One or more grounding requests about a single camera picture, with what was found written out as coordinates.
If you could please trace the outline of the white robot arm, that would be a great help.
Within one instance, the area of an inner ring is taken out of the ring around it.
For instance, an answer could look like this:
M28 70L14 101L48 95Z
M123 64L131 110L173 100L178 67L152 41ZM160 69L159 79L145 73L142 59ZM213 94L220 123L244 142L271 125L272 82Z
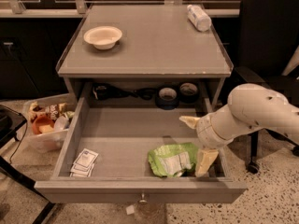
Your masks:
M287 98L263 86L246 83L231 90L227 104L203 117L179 118L196 130L200 148L196 155L195 176L204 175L219 149L238 136L268 129L299 143L299 108Z

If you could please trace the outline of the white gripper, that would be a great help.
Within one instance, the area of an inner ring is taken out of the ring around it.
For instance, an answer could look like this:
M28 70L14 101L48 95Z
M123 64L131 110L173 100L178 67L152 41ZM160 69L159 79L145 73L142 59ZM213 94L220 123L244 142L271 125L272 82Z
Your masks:
M232 139L221 138L212 127L213 114L208 113L201 117L180 116L179 120L184 122L191 129L196 128L196 133L200 144L205 149L199 149L196 156L195 176L200 177L207 173L210 166L219 155L218 149L227 146Z

